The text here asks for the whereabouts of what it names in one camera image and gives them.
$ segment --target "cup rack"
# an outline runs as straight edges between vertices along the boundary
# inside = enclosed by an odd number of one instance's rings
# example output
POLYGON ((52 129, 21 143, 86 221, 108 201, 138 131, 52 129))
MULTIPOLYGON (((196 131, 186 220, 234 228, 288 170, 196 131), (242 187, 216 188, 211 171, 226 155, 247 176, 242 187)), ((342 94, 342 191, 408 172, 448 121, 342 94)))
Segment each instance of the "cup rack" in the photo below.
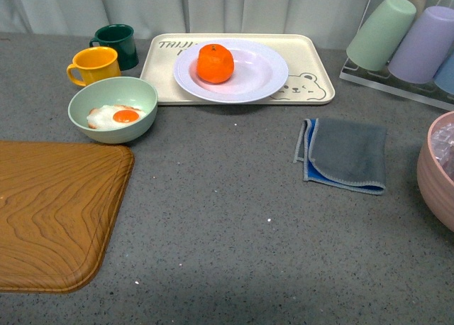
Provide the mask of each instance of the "cup rack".
MULTIPOLYGON (((434 5, 433 3, 440 4, 441 1, 442 0, 426 0, 426 6, 432 6, 434 5)), ((374 5, 377 5, 377 0, 368 1, 362 16, 360 27, 368 15, 370 15, 370 13, 374 10, 374 5)), ((440 109, 448 111, 454 110, 454 95, 444 92, 433 82, 428 82, 426 84, 412 84, 400 80, 389 73, 387 66, 385 66, 385 68, 381 71, 373 72, 358 67, 347 58, 339 77, 356 84, 378 89, 383 92, 435 106, 440 109)))

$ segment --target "cup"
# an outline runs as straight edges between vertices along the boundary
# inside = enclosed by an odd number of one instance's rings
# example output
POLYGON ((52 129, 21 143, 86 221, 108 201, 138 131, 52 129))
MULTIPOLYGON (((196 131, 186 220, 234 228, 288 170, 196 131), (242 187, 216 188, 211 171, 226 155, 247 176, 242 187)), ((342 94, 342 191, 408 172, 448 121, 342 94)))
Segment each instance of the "cup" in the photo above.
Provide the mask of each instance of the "cup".
POLYGON ((416 7, 408 0, 384 0, 363 23, 347 47, 357 66, 380 71, 409 30, 416 7))
POLYGON ((104 26, 96 31, 89 44, 90 47, 98 43, 101 46, 113 48, 118 53, 120 70, 129 70, 139 63, 133 34, 133 28, 128 25, 104 26))
POLYGON ((430 82, 448 55, 453 41, 454 9, 428 7, 397 48, 388 70, 405 82, 430 82))
POLYGON ((72 64, 67 67, 66 73, 72 82, 82 87, 98 80, 120 77, 117 58, 116 50, 110 47, 86 48, 72 58, 72 64), (80 73, 82 80, 74 76, 75 70, 80 73))
POLYGON ((454 53, 438 68, 433 82, 444 92, 454 94, 454 53))

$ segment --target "fried egg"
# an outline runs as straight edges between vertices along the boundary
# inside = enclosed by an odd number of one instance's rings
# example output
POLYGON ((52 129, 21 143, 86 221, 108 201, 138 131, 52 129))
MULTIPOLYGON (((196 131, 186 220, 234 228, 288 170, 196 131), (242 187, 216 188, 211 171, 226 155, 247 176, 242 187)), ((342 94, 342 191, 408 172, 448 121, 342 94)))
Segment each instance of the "fried egg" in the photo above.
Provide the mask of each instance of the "fried egg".
POLYGON ((146 113, 140 109, 126 105, 103 105, 92 109, 87 116, 88 126, 97 130, 121 128, 138 121, 146 113))

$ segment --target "orange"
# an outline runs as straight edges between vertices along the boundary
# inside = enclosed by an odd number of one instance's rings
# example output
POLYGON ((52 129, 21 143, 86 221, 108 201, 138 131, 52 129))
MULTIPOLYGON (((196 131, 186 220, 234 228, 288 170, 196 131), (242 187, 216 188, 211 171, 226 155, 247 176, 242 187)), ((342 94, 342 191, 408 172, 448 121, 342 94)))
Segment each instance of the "orange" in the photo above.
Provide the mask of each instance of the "orange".
POLYGON ((232 53, 224 46, 211 43, 200 49, 197 74, 203 80, 220 84, 232 76, 234 69, 232 53))

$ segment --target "blue cloth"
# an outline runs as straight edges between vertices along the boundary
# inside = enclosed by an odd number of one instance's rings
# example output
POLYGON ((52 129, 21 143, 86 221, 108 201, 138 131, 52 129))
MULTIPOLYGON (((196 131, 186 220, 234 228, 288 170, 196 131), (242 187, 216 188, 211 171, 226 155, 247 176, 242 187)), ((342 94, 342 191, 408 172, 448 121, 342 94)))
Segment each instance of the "blue cloth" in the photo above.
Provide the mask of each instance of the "blue cloth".
POLYGON ((305 119, 294 163, 303 162, 303 180, 355 192, 385 190, 386 128, 338 119, 305 119))

